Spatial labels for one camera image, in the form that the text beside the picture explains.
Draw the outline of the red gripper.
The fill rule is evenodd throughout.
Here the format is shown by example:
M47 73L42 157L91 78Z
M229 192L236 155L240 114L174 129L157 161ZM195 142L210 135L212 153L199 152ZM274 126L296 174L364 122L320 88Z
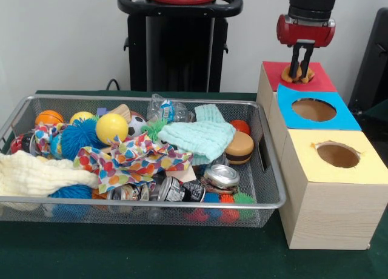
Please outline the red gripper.
M289 77L295 79L301 76L302 79L305 79L314 47L327 47L334 33L335 21L333 19L325 22L310 22L294 19L289 15L280 15L276 25L278 41L289 47L293 46ZM306 52L300 66L298 59L301 47Z

